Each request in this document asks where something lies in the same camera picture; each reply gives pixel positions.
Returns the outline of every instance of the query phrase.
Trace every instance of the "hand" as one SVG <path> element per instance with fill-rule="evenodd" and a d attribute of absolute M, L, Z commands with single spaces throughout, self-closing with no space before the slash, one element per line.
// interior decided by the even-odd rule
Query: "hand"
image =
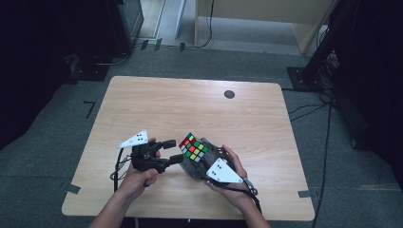
<path fill-rule="evenodd" d="M 155 141 L 156 139 L 152 138 L 148 142 L 152 143 Z M 160 156 L 160 151 L 157 151 L 156 157 L 159 158 Z M 117 192 L 123 194 L 127 200 L 133 201 L 143 193 L 145 189 L 144 184 L 151 185 L 155 183 L 157 176 L 158 171 L 156 169 L 148 169 L 144 172 L 141 172 L 134 169 L 131 162 L 127 168 L 125 178 L 119 186 Z"/>
<path fill-rule="evenodd" d="M 234 151 L 232 151 L 232 149 L 230 149 L 228 146 L 223 145 L 222 147 L 225 149 L 225 151 L 227 152 L 231 162 L 234 164 L 237 174 L 240 175 L 240 177 L 242 177 L 242 178 L 247 178 L 248 175 L 246 173 L 246 170 L 242 167 L 242 164 L 240 163 L 239 156 Z M 213 191 L 216 191 L 216 192 L 221 193 L 222 195 L 224 195 L 225 198 L 232 205 L 234 205 L 235 207 L 237 207 L 241 211 L 244 209 L 244 207 L 247 207 L 247 206 L 251 205 L 251 203 L 252 204 L 254 203 L 249 196 L 246 196 L 242 192 L 225 190 L 225 189 L 222 189 L 222 188 L 219 188 L 219 187 L 215 186 L 213 183 L 211 183 L 209 181 L 205 181 L 204 183 L 207 186 L 209 186 Z M 238 188 L 238 189 L 249 191 L 249 189 L 248 189 L 248 187 L 246 186 L 245 183 L 230 183 L 228 185 L 228 187 Z"/>

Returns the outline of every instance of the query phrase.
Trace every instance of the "cable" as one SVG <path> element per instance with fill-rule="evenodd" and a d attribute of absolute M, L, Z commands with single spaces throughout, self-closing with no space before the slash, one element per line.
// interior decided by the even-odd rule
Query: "cable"
<path fill-rule="evenodd" d="M 122 156 L 123 152 L 124 152 L 124 149 L 122 148 L 121 151 L 119 152 L 118 160 L 116 161 L 116 164 L 115 164 L 115 172 L 114 172 L 114 175 L 113 175 L 113 189 L 114 189 L 115 192 L 116 192 L 116 190 L 118 190 L 119 164 L 120 164 L 121 156 Z"/>
<path fill-rule="evenodd" d="M 329 148 L 329 135 L 330 135 L 330 120 L 332 115 L 332 106 L 329 105 L 329 114 L 328 114 L 328 122 L 327 122 L 327 130 L 326 130 L 326 141 L 325 141 L 325 153 L 323 155 L 323 172 L 322 172 L 322 184 L 320 185 L 320 193 L 319 193 L 319 201 L 317 202 L 317 209 L 315 211 L 315 217 L 312 221 L 312 228 L 315 228 L 317 225 L 317 216 L 319 214 L 320 205 L 322 204 L 323 198 L 323 191 L 326 182 L 326 166 L 327 166 L 327 155 L 328 155 L 328 148 Z"/>
<path fill-rule="evenodd" d="M 210 179 L 209 181 L 211 183 L 213 183 L 216 187 L 219 187 L 219 188 L 222 188 L 222 189 L 225 189 L 225 190 L 241 192 L 241 193 L 245 194 L 246 196 L 252 198 L 252 200 L 255 202 L 256 207 L 261 212 L 260 202 L 259 202 L 258 198 L 255 196 L 255 194 L 252 193 L 253 189 L 250 189 L 250 191 L 246 191 L 246 190 L 242 190 L 242 189 L 238 189 L 238 188 L 232 188 L 232 187 L 223 186 L 223 185 L 219 184 L 216 180 L 211 180 Z"/>
<path fill-rule="evenodd" d="M 300 116 L 298 116 L 298 117 L 295 117 L 294 119 L 291 119 L 290 122 L 292 122 L 292 121 L 294 121 L 294 120 L 297 120 L 297 119 L 299 119 L 299 118 L 301 118 L 301 117 L 307 116 L 307 115 L 309 115 L 309 114 L 311 114 L 311 113 L 313 113 L 313 112 L 315 112 L 315 111 L 321 109 L 322 107 L 324 107 L 324 106 L 326 106 L 326 105 L 327 105 L 327 104 L 323 104 L 322 106 L 317 107 L 317 108 L 315 108 L 314 110 L 312 110 L 312 111 L 310 111 L 310 112 L 308 112 L 308 113 L 305 113 L 305 114 L 303 114 L 303 115 L 300 115 Z"/>
<path fill-rule="evenodd" d="M 323 105 L 323 104 L 307 104 L 307 105 L 299 106 L 299 107 L 297 107 L 294 111 L 288 112 L 288 114 L 293 114 L 293 113 L 295 113 L 296 111 L 298 111 L 300 108 L 303 108 L 303 107 L 322 106 L 322 105 Z"/>
<path fill-rule="evenodd" d="M 96 65 L 101 65 L 101 66 L 114 66 L 114 65 L 119 65 L 119 64 L 121 64 L 124 60 L 127 59 L 128 54 L 124 53 L 124 55 L 125 55 L 125 57 L 124 57 L 124 59 L 121 60 L 121 61 L 118 61 L 118 62 L 115 62 L 115 63 L 109 63 L 109 64 L 96 63 Z"/>

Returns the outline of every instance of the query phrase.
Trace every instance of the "wire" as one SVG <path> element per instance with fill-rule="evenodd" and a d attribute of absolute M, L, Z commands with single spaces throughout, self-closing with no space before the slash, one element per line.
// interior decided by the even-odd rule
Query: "wire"
<path fill-rule="evenodd" d="M 307 104 L 307 105 L 299 106 L 299 107 L 297 107 L 294 111 L 288 112 L 288 114 L 293 114 L 293 113 L 295 113 L 296 111 L 298 111 L 300 108 L 303 108 L 303 107 L 322 106 L 322 105 L 323 105 L 323 104 Z"/>
<path fill-rule="evenodd" d="M 252 200 L 255 202 L 256 207 L 261 212 L 260 202 L 259 202 L 258 198 L 251 192 L 252 189 L 250 189 L 250 191 L 246 191 L 246 190 L 242 190 L 242 189 L 238 189 L 238 188 L 223 186 L 223 185 L 219 184 L 216 180 L 209 180 L 209 181 L 219 188 L 222 188 L 225 190 L 230 190 L 230 191 L 235 191 L 235 192 L 241 192 L 241 193 L 245 194 L 246 196 L 252 198 Z"/>
<path fill-rule="evenodd" d="M 315 112 L 315 111 L 321 109 L 322 107 L 324 107 L 324 106 L 326 106 L 326 105 L 327 105 L 327 104 L 323 104 L 322 106 L 317 107 L 317 108 L 315 108 L 314 110 L 312 110 L 312 111 L 310 111 L 310 112 L 308 112 L 308 113 L 305 113 L 305 114 L 303 114 L 303 115 L 300 115 L 300 116 L 298 116 L 298 117 L 295 117 L 294 119 L 291 119 L 290 122 L 292 122 L 292 121 L 294 121 L 294 120 L 297 120 L 297 119 L 299 119 L 299 118 L 301 118 L 301 117 L 307 116 L 307 115 L 309 115 L 309 114 L 311 114 L 311 113 L 313 113 L 313 112 Z"/>
<path fill-rule="evenodd" d="M 124 53 L 124 59 L 123 60 L 121 60 L 121 61 L 118 61 L 118 62 L 115 62 L 115 63 L 109 63 L 109 64 L 104 64 L 104 63 L 96 63 L 96 65 L 101 65 L 101 66 L 114 66 L 114 65 L 119 65 L 119 64 L 121 64 L 124 60 L 126 60 L 127 59 L 127 57 L 128 57 L 128 54 L 126 54 L 126 53 Z"/>
<path fill-rule="evenodd" d="M 318 202 L 317 202 L 317 209 L 315 211 L 315 217 L 312 221 L 312 228 L 315 228 L 317 225 L 317 216 L 319 214 L 320 210 L 320 205 L 322 204 L 322 198 L 323 198 L 323 191 L 325 188 L 325 182 L 326 182 L 326 167 L 327 167 L 327 155 L 328 155 L 328 148 L 329 148 L 329 135 L 330 135 L 330 120 L 331 120 L 331 115 L 332 115 L 332 106 L 329 105 L 329 113 L 328 113 L 328 121 L 327 121 L 327 130 L 326 130 L 326 141 L 325 141 L 325 153 L 323 155 L 323 171 L 322 171 L 322 183 L 320 185 L 320 193 L 318 197 Z"/>

